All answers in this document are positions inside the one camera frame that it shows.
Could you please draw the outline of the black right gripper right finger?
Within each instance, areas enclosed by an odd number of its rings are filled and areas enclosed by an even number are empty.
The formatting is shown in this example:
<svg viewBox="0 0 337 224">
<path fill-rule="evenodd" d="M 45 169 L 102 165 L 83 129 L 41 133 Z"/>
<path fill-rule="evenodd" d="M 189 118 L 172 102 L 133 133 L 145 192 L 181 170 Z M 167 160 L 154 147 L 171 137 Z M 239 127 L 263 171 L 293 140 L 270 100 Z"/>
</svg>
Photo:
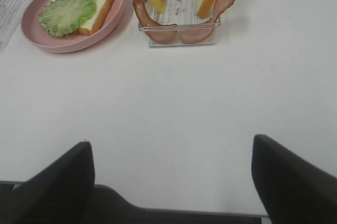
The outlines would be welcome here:
<svg viewBox="0 0 337 224">
<path fill-rule="evenodd" d="M 266 135 L 254 136 L 251 172 L 272 223 L 336 223 L 336 177 Z"/>
</svg>

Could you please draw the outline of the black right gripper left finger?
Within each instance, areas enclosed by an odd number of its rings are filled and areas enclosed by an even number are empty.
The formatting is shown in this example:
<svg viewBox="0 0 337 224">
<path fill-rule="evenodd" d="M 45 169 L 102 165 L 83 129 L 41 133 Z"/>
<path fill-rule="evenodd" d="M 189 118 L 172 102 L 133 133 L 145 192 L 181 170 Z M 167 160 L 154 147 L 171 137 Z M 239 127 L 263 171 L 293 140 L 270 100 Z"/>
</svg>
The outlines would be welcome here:
<svg viewBox="0 0 337 224">
<path fill-rule="evenodd" d="M 91 144 L 80 142 L 1 198 L 1 223 L 79 223 L 94 179 Z"/>
</svg>

